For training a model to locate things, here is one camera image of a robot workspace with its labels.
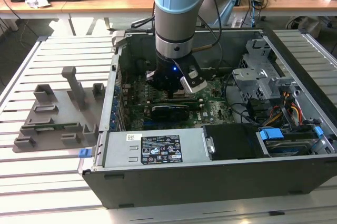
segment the wooden desk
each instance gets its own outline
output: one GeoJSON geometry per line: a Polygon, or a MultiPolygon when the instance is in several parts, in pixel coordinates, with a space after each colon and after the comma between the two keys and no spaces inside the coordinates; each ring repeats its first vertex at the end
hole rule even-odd
{"type": "MultiPolygon", "coordinates": [[[[26,3],[12,3],[11,0],[6,0],[6,3],[15,11],[15,13],[20,14],[31,14],[31,13],[62,13],[62,8],[65,5],[65,1],[51,2],[50,7],[43,7],[39,9],[30,8],[26,3]]],[[[0,0],[0,13],[11,13],[11,10],[7,5],[0,0]]]]}
{"type": "MultiPolygon", "coordinates": [[[[32,9],[25,3],[12,3],[9,6],[21,18],[60,18],[65,23],[67,33],[75,34],[72,17],[138,17],[151,15],[153,0],[81,0],[79,2],[52,2],[51,7],[32,9]]],[[[268,6],[261,16],[334,16],[337,15],[337,1],[324,0],[268,0],[268,6]]],[[[234,7],[237,16],[244,16],[248,10],[248,0],[234,7]]],[[[0,17],[16,19],[16,16],[0,0],[0,17]]]]}
{"type": "MultiPolygon", "coordinates": [[[[241,5],[234,8],[235,12],[247,11],[248,0],[241,0],[241,5]]],[[[324,0],[268,0],[268,6],[261,11],[263,16],[292,15],[337,15],[337,1],[324,0]]]]}
{"type": "Polygon", "coordinates": [[[63,13],[83,12],[148,12],[152,11],[153,0],[81,0],[66,2],[63,13]]]}

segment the white paper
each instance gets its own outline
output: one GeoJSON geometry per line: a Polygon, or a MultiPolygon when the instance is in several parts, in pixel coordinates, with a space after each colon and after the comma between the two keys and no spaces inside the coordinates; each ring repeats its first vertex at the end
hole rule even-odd
{"type": "Polygon", "coordinates": [[[51,5],[48,0],[26,0],[25,2],[29,7],[34,9],[51,5]]]}
{"type": "Polygon", "coordinates": [[[141,133],[128,133],[126,135],[126,140],[127,141],[140,141],[142,139],[142,134],[141,133]]]}

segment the laboratory floor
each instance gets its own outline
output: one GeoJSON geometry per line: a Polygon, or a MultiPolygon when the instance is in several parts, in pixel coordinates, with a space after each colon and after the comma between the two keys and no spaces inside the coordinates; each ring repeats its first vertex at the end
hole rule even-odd
{"type": "MultiPolygon", "coordinates": [[[[265,21],[260,21],[258,27],[268,26],[273,30],[285,29],[287,17],[268,17],[265,21]]],[[[29,26],[38,36],[58,36],[63,34],[61,20],[29,20],[29,26]]],[[[129,28],[130,22],[135,21],[129,18],[110,19],[113,28],[116,30],[129,28]]],[[[73,19],[75,32],[77,35],[109,35],[111,31],[105,29],[103,19],[95,18],[75,18],[73,19]]],[[[36,36],[31,30],[25,28],[23,21],[18,21],[19,30],[16,32],[7,31],[0,37],[0,93],[5,85],[11,80],[16,70],[26,57],[30,48],[36,41],[36,36]]],[[[334,48],[337,41],[337,28],[324,26],[317,39],[329,52],[334,48]]]]}

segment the gray 3d printed holder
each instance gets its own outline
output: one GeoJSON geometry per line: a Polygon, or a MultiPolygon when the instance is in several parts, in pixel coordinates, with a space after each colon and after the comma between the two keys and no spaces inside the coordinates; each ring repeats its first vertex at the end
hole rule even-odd
{"type": "Polygon", "coordinates": [[[103,83],[83,88],[75,77],[76,68],[64,67],[62,76],[71,90],[53,91],[40,84],[36,101],[14,141],[14,152],[85,148],[95,146],[105,88],[103,83]]]}

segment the circuit board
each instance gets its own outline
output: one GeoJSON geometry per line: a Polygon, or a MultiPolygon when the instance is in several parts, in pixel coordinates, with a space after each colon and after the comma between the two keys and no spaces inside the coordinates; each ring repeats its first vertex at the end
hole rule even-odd
{"type": "Polygon", "coordinates": [[[207,83],[197,94],[183,90],[169,99],[167,93],[158,91],[139,76],[132,83],[123,85],[123,99],[127,114],[128,131],[200,128],[208,124],[234,123],[232,110],[221,97],[221,78],[207,83]],[[184,121],[158,122],[151,118],[151,110],[158,106],[188,106],[189,115],[184,121]]]}

